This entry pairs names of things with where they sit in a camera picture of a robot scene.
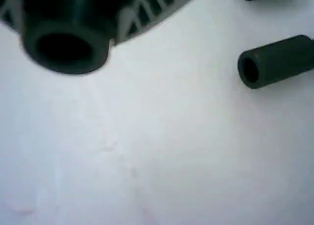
cylinder opening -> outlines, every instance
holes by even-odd
[[[256,83],[259,79],[260,73],[255,62],[250,58],[245,58],[242,61],[242,71],[244,78],[250,83]]]
[[[56,65],[90,61],[93,55],[93,49],[87,42],[67,33],[45,35],[38,40],[36,48],[41,57]]]

white surface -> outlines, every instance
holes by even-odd
[[[314,72],[252,91],[244,50],[306,34],[314,0],[194,0],[90,76],[1,31],[1,225],[312,225]]]

white table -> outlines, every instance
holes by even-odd
[[[193,0],[83,77],[0,34],[1,225],[314,224],[314,71],[253,91],[236,69],[314,38],[314,0]]]

